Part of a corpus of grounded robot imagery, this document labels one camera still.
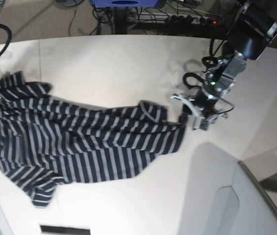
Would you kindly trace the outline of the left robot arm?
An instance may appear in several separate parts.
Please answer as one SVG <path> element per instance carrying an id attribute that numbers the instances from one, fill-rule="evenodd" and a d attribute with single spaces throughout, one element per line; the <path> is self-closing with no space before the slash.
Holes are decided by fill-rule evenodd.
<path id="1" fill-rule="evenodd" d="M 183 111 L 193 115 L 193 129 L 206 130 L 219 116 L 227 116 L 234 104 L 224 99 L 235 78 L 246 68 L 248 60 L 257 60 L 277 36 L 277 0 L 243 0 L 230 27 L 222 54 L 202 59 L 205 77 L 188 72 L 182 81 L 194 95 L 174 94 L 183 103 Z"/>

